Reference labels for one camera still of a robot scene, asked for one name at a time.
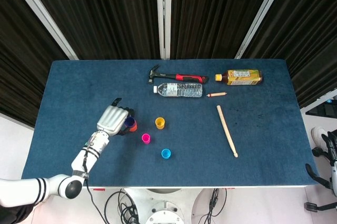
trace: white floor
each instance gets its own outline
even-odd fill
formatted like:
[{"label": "white floor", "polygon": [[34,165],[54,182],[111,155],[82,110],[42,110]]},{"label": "white floor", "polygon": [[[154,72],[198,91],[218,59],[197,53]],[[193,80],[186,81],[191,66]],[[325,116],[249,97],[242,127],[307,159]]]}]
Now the white floor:
[{"label": "white floor", "polygon": [[[307,129],[323,126],[327,130],[337,128],[337,119],[303,115]],[[0,178],[18,179],[27,158],[33,132],[27,128],[0,118]],[[320,174],[328,178],[329,164],[322,158],[316,158]],[[104,203],[116,189],[93,191],[98,207],[103,211]],[[194,208],[192,223],[197,224],[200,216],[208,212],[208,204],[212,190],[205,189],[198,196]],[[218,212],[223,202],[224,190],[214,212]],[[311,213],[303,209],[307,201],[318,205],[332,203],[337,198],[322,186],[306,188],[246,188],[229,189],[227,203],[223,212],[214,218],[214,224],[221,223],[303,223],[303,224],[336,224],[337,212]],[[116,198],[109,203],[108,220],[110,223],[121,223],[116,209]],[[50,197],[49,200],[35,208],[22,223],[103,223],[90,202],[89,194],[82,190],[73,200]]]}]

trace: bottle label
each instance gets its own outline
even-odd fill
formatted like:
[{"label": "bottle label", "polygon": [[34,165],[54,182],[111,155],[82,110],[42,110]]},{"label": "bottle label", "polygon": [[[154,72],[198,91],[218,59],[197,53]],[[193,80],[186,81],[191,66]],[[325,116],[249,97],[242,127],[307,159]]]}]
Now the bottle label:
[{"label": "bottle label", "polygon": [[248,70],[235,70],[234,77],[250,77],[250,73]]},{"label": "bottle label", "polygon": [[228,70],[227,85],[256,85],[262,81],[259,70]]},{"label": "bottle label", "polygon": [[178,96],[178,84],[177,83],[167,83],[167,96],[176,97]]}]

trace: bottle cap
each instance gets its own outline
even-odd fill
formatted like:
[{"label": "bottle cap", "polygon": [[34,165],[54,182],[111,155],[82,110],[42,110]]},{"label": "bottle cap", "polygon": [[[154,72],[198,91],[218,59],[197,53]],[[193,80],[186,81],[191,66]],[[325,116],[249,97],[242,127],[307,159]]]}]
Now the bottle cap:
[{"label": "bottle cap", "polygon": [[215,74],[215,81],[221,81],[222,75],[221,74]]},{"label": "bottle cap", "polygon": [[162,157],[164,159],[169,159],[171,156],[171,151],[169,149],[163,149],[162,150]]}]

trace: pencil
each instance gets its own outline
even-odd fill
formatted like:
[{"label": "pencil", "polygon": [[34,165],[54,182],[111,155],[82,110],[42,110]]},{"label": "pencil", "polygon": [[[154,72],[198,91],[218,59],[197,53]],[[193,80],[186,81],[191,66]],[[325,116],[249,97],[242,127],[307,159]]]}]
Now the pencil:
[{"label": "pencil", "polygon": [[224,96],[227,93],[215,93],[215,94],[207,94],[207,97],[214,97],[214,96]]}]

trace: cup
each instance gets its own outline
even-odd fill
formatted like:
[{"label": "cup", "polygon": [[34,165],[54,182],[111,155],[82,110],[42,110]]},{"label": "cup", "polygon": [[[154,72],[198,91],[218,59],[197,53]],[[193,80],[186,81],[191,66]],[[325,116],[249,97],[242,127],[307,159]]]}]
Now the cup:
[{"label": "cup", "polygon": [[158,117],[155,121],[157,129],[163,129],[165,126],[165,120],[163,117]]},{"label": "cup", "polygon": [[151,142],[151,136],[149,134],[143,134],[142,135],[142,141],[145,144],[149,144]]},{"label": "cup", "polygon": [[135,132],[137,130],[137,122],[131,116],[127,117],[127,119],[124,122],[124,125],[130,128],[130,132]]},{"label": "cup", "polygon": [[169,149],[162,150],[162,158],[169,159],[171,156],[171,151]]}]

